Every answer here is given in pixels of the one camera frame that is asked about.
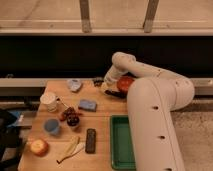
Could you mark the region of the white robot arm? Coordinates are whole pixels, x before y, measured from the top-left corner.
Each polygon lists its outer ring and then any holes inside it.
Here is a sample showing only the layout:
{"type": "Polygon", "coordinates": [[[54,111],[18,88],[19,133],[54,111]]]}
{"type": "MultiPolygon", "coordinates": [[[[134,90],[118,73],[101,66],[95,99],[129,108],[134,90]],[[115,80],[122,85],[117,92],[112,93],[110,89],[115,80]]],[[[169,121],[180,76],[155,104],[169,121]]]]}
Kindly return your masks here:
{"type": "Polygon", "coordinates": [[[185,171],[171,112],[191,103],[194,84],[183,75],[116,52],[104,86],[112,86],[126,73],[136,77],[127,93],[136,171],[185,171]]]}

